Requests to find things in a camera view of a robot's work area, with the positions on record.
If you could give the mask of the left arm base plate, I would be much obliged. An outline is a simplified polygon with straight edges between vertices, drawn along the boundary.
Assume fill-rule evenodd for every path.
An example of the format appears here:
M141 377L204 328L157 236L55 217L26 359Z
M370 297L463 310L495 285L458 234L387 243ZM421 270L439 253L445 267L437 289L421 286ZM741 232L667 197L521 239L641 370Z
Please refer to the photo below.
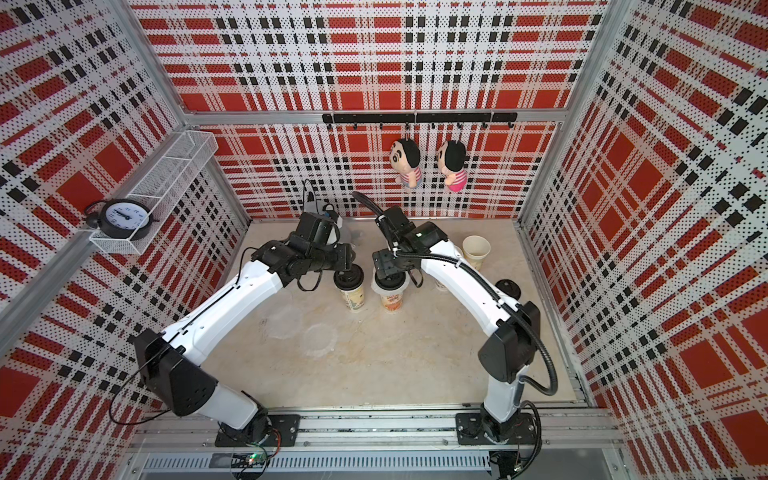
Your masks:
M221 423L215 446L226 447L293 447L301 416L296 414L257 415L241 430Z

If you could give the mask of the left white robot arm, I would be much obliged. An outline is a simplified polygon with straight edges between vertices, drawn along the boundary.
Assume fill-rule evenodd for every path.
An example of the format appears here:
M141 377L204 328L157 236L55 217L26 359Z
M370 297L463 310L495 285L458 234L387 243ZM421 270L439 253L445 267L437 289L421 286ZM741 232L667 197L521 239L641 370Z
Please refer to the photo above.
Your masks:
M336 221L305 212L286 238L245 252L235 278L193 312L135 338L141 382L177 417L205 416L237 444L264 442L273 431L267 408L202 365L230 331L284 287L310 272L350 270L355 254L340 238Z

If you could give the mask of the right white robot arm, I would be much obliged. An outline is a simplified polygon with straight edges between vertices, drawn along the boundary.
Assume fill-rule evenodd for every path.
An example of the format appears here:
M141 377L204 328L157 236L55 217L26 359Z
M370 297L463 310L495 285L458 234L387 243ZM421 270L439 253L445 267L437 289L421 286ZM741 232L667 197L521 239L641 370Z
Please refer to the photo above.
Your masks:
M381 278L418 270L441 283L476 320L486 340L478 359L488 374L480 432L487 442L505 444L526 421L537 430L534 406L523 400L526 387L545 396L559 387L552 356L540 334L540 313L522 304L473 267L447 234L432 222L415 225L401 208L372 206L387 247L372 255Z

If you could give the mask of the paper milk tea cup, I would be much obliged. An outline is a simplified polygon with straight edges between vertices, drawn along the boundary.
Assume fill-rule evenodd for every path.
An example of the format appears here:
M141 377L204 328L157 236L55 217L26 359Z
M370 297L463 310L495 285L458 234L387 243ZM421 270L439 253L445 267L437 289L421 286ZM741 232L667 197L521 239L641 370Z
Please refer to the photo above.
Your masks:
M342 298L351 311L360 310L365 304L364 286L360 285L351 290L341 290Z

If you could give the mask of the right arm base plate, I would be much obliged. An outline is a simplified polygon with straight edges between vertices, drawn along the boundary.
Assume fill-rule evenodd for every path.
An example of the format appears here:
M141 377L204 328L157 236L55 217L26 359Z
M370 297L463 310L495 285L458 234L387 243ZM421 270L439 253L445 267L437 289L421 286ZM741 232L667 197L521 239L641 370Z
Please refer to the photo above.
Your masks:
M518 412L505 422L498 422L483 412L459 413L455 416L460 445L535 445L539 432L534 416Z

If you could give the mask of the black cup lid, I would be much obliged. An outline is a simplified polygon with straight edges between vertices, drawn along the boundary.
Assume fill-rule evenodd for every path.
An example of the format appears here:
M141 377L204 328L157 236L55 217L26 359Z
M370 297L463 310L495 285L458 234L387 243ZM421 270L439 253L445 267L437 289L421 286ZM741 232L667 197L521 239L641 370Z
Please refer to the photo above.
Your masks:
M516 301L521 298L521 288L511 279L500 279L495 283L495 287Z
M404 272L381 277L379 274L374 276L375 285L381 290L396 290L406 284L406 274Z
M337 271L333 276L336 288L344 292L358 289L363 285L364 279L364 271L357 264L353 264L349 270Z

